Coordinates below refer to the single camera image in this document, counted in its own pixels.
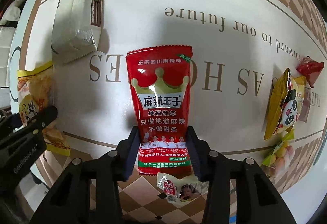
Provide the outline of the yellow panda snack bag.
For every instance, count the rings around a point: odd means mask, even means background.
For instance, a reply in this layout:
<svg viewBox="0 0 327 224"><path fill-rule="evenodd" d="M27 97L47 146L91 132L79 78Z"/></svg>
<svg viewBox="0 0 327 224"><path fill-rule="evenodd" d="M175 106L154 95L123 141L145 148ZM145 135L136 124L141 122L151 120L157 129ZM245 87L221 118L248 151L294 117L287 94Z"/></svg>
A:
<svg viewBox="0 0 327 224"><path fill-rule="evenodd" d="M305 82L304 76L294 77L289 68L275 82L268 102L264 140L293 129L303 107Z"/></svg>

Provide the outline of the clear packet with girl picture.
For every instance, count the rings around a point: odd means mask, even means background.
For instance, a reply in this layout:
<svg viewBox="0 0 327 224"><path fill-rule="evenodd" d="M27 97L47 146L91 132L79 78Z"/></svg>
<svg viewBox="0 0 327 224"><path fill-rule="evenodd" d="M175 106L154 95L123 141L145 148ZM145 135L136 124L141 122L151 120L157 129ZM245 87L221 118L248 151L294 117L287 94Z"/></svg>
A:
<svg viewBox="0 0 327 224"><path fill-rule="evenodd" d="M209 182L201 182L193 174L178 179L170 174L157 174L157 187L159 187L169 203L186 205L194 199L207 193Z"/></svg>

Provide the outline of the white tufted sofa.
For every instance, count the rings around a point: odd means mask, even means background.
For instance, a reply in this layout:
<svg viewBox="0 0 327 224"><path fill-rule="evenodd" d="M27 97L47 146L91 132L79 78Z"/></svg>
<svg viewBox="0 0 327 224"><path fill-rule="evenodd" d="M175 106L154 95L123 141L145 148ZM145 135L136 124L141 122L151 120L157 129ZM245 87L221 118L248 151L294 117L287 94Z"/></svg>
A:
<svg viewBox="0 0 327 224"><path fill-rule="evenodd" d="M0 106L1 109L10 106L9 92L9 55L16 29L1 27L0 32Z"/></svg>

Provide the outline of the yellow chips bag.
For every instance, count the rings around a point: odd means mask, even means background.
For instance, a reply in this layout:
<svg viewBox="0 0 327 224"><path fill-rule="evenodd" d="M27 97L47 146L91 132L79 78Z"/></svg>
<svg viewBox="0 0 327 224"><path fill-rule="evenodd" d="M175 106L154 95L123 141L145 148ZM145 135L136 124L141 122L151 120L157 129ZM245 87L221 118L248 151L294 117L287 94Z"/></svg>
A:
<svg viewBox="0 0 327 224"><path fill-rule="evenodd" d="M24 126L45 108L54 105L53 63L45 64L32 71L18 70L19 114ZM63 132L57 129L56 121L46 125L43 137L47 150L64 156L70 156L70 146Z"/></svg>

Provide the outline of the small red candy packet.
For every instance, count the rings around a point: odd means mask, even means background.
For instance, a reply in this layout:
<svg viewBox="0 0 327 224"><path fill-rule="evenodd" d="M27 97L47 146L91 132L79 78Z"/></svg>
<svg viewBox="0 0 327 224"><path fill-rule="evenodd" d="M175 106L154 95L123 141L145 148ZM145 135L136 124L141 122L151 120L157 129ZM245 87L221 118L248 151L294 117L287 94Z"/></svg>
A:
<svg viewBox="0 0 327 224"><path fill-rule="evenodd" d="M313 88L323 68L324 62L317 62L309 56L306 56L297 66L297 71L305 76L309 86Z"/></svg>

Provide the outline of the red spicy strip packet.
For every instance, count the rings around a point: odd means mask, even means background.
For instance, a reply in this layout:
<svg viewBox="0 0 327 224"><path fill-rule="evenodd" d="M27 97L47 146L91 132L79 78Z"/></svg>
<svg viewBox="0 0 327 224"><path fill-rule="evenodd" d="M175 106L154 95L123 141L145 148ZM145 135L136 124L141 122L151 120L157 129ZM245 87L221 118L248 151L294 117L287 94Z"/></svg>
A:
<svg viewBox="0 0 327 224"><path fill-rule="evenodd" d="M130 51L126 56L142 175L191 174L186 132L192 55L189 45L164 45Z"/></svg>

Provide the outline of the silver grey snack packet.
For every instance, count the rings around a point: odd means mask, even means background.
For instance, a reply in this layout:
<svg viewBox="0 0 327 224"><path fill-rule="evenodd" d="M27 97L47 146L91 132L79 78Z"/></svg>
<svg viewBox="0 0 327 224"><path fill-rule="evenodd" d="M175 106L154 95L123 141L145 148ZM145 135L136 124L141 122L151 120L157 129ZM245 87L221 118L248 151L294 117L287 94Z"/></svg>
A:
<svg viewBox="0 0 327 224"><path fill-rule="evenodd" d="M103 0L59 0L52 30L52 62L66 64L97 51Z"/></svg>

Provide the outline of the brown rectangular snack bar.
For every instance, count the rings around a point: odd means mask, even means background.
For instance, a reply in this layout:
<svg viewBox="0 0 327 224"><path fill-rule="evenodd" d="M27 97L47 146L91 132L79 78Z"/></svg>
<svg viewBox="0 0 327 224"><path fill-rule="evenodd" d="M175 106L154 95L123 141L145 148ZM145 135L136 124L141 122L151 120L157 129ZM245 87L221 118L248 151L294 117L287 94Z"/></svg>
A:
<svg viewBox="0 0 327 224"><path fill-rule="evenodd" d="M305 88L303 105L298 120L307 123L311 104L311 89Z"/></svg>

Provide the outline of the checkered white table mat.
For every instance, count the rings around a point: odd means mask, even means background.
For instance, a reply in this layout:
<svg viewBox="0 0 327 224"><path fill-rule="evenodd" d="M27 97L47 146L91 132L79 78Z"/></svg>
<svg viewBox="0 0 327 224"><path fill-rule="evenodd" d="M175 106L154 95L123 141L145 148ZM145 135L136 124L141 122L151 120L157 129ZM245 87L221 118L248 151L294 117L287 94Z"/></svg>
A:
<svg viewBox="0 0 327 224"><path fill-rule="evenodd" d="M57 125L70 155L33 167L52 185L73 158L96 159L140 126L142 150L182 150L182 129L227 158L260 163L272 85L302 56L326 60L312 32L275 0L103 0L98 50L52 68Z"/></svg>

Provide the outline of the colourful candy balls packet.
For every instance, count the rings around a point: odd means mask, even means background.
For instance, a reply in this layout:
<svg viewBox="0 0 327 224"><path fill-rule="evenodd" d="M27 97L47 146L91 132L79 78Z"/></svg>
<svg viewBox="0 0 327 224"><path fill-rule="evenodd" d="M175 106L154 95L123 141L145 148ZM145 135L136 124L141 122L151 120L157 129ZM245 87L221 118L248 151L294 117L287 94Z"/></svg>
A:
<svg viewBox="0 0 327 224"><path fill-rule="evenodd" d="M276 178L283 175L294 158L295 135L294 130L287 132L279 144L265 157L262 169L268 178Z"/></svg>

